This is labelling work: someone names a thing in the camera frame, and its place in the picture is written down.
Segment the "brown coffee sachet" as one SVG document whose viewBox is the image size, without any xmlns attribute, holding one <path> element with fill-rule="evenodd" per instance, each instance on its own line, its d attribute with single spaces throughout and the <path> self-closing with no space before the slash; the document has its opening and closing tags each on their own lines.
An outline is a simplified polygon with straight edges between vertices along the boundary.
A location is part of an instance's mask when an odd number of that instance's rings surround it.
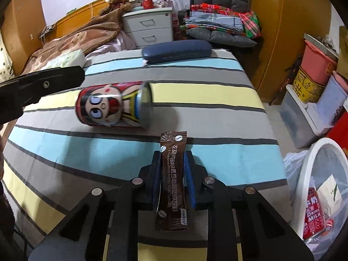
<svg viewBox="0 0 348 261">
<path fill-rule="evenodd" d="M 179 231 L 187 228 L 183 159 L 187 132 L 161 134 L 161 190 L 156 211 L 155 229 Z"/>
</svg>

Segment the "red cartoon drink can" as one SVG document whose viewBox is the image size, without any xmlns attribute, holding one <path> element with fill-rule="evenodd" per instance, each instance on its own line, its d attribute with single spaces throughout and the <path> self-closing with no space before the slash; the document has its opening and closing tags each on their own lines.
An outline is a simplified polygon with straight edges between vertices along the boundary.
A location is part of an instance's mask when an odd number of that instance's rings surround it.
<svg viewBox="0 0 348 261">
<path fill-rule="evenodd" d="M 92 85 L 75 101 L 81 123 L 92 127 L 141 127 L 152 122 L 153 94 L 145 81 Z"/>
</svg>

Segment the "white trash basket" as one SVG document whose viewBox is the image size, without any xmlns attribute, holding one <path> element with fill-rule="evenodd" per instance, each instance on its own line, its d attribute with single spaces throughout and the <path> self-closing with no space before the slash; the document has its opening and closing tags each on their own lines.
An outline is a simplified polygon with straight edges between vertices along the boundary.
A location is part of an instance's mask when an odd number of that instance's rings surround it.
<svg viewBox="0 0 348 261">
<path fill-rule="evenodd" d="M 327 137 L 283 158 L 290 187 L 290 226 L 315 260 L 338 260 L 347 247 L 347 157 Z"/>
</svg>

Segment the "green tissue pack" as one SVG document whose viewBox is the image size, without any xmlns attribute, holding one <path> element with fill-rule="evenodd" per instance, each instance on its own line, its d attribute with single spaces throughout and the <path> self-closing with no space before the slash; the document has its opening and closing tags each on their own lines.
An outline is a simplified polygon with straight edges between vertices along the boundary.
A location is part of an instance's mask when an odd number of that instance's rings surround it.
<svg viewBox="0 0 348 261">
<path fill-rule="evenodd" d="M 65 68 L 65 67 L 73 67 L 73 66 L 80 66 L 81 68 L 83 68 L 86 62 L 87 60 L 82 50 L 75 50 L 75 51 L 66 52 L 52 60 L 49 60 L 49 62 L 47 62 L 47 64 L 43 66 L 41 70 L 47 70 L 47 69 L 59 68 L 59 67 Z"/>
</svg>

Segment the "wooden headboard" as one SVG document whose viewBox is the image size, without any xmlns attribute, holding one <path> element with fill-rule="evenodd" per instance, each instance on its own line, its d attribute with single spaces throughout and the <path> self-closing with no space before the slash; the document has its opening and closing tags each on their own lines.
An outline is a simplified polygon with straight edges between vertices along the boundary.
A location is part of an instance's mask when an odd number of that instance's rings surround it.
<svg viewBox="0 0 348 261">
<path fill-rule="evenodd" d="M 92 18 L 99 15 L 99 12 L 105 9 L 109 4 L 107 0 L 96 0 L 81 8 L 71 10 L 66 16 L 54 22 L 54 24 L 46 25 L 40 35 L 43 44 L 61 38 L 77 28 L 89 22 Z"/>
</svg>

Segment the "striped bed sheet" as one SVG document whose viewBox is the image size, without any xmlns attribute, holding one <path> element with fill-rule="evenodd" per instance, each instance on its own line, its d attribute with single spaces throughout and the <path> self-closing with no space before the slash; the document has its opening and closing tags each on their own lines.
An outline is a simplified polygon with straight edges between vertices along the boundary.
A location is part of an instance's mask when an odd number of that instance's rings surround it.
<svg viewBox="0 0 348 261">
<path fill-rule="evenodd" d="M 80 88 L 28 106 L 2 135 L 3 190 L 13 209 L 20 248 L 32 253 L 95 188 L 111 190 L 136 177 L 160 149 L 160 136 L 185 131 L 196 163 L 227 186 L 254 186 L 291 219 L 283 158 L 267 112 L 236 57 L 146 65 L 139 50 L 93 57 L 83 88 L 145 81 L 153 94 L 148 129 L 91 127 L 75 113 Z"/>
</svg>

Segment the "brown blanket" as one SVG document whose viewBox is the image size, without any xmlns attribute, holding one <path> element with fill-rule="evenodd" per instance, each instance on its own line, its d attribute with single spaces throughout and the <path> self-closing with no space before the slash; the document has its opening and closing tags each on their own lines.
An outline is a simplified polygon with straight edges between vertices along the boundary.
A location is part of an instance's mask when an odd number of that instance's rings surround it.
<svg viewBox="0 0 348 261">
<path fill-rule="evenodd" d="M 116 38 L 123 29 L 123 15 L 131 10 L 132 4 L 127 2 L 110 13 L 92 18 L 70 34 L 46 43 L 28 58 L 22 73 L 39 71 L 50 60 L 71 51 L 82 50 L 84 55 L 88 55 Z"/>
</svg>

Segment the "red gift box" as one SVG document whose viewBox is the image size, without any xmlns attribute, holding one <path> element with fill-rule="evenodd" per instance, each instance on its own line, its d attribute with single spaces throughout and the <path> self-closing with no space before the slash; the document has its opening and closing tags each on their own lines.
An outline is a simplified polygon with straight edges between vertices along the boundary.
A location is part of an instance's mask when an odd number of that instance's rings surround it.
<svg viewBox="0 0 348 261">
<path fill-rule="evenodd" d="M 345 111 L 339 118 L 334 127 L 330 129 L 327 137 L 334 140 L 343 150 L 345 155 L 348 153 L 348 113 Z"/>
</svg>

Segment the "brown teddy bear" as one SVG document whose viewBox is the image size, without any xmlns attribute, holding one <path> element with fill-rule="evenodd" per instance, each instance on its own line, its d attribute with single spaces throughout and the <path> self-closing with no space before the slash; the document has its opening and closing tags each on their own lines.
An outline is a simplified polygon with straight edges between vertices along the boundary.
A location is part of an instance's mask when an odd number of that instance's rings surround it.
<svg viewBox="0 0 348 261">
<path fill-rule="evenodd" d="M 123 12 L 132 10 L 132 1 L 134 0 L 108 0 L 108 7 L 99 12 L 99 16 L 104 16 L 116 9 L 121 8 Z"/>
</svg>

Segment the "grey drawer nightstand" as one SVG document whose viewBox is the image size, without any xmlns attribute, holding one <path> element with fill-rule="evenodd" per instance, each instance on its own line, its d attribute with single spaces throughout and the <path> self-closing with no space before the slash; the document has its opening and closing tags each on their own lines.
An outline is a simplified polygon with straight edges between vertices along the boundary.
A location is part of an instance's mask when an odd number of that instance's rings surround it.
<svg viewBox="0 0 348 261">
<path fill-rule="evenodd" d="M 172 7 L 132 11 L 123 15 L 123 31 L 137 49 L 173 41 Z"/>
</svg>

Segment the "red jar on nightstand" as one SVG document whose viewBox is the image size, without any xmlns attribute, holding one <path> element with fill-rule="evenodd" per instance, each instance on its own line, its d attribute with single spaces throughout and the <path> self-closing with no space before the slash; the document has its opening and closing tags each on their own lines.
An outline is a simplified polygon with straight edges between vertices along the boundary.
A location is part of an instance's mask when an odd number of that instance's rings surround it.
<svg viewBox="0 0 348 261">
<path fill-rule="evenodd" d="M 142 7 L 144 10 L 151 10 L 154 8 L 153 0 L 143 0 Z"/>
</svg>

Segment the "yellow patterned box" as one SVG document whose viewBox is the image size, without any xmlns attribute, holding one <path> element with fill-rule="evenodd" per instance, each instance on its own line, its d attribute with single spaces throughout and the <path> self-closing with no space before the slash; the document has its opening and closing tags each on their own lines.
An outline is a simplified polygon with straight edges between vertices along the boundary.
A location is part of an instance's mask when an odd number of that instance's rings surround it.
<svg viewBox="0 0 348 261">
<path fill-rule="evenodd" d="M 303 103 L 317 103 L 325 90 L 325 86 L 313 81 L 311 77 L 299 67 L 296 78 L 293 81 L 293 90 Z"/>
</svg>

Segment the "navy glasses case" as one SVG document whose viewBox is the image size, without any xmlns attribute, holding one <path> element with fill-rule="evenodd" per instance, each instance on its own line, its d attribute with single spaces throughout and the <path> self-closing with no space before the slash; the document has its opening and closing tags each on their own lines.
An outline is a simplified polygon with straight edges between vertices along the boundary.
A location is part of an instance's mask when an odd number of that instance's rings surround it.
<svg viewBox="0 0 348 261">
<path fill-rule="evenodd" d="M 204 40 L 181 40 L 150 45 L 142 49 L 146 64 L 159 64 L 209 57 L 212 45 Z"/>
</svg>

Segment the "grey cushioned chair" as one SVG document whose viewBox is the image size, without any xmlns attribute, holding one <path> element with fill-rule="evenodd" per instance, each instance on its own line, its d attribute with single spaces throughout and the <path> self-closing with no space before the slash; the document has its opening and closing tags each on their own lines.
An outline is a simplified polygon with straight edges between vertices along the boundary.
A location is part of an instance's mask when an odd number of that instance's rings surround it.
<svg viewBox="0 0 348 261">
<path fill-rule="evenodd" d="M 261 37 L 249 0 L 190 0 L 179 11 L 179 28 L 190 38 L 238 48 L 253 48 Z"/>
</svg>

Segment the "wooden wardrobe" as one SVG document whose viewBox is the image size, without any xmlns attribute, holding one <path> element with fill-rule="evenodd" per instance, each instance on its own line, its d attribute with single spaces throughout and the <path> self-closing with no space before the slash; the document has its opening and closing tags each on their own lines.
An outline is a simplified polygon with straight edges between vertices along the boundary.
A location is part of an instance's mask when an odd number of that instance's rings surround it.
<svg viewBox="0 0 348 261">
<path fill-rule="evenodd" d="M 325 37 L 331 24 L 329 0 L 250 0 L 261 39 L 236 53 L 263 102 L 269 102 L 286 80 L 286 69 L 304 51 L 303 35 Z"/>
</svg>

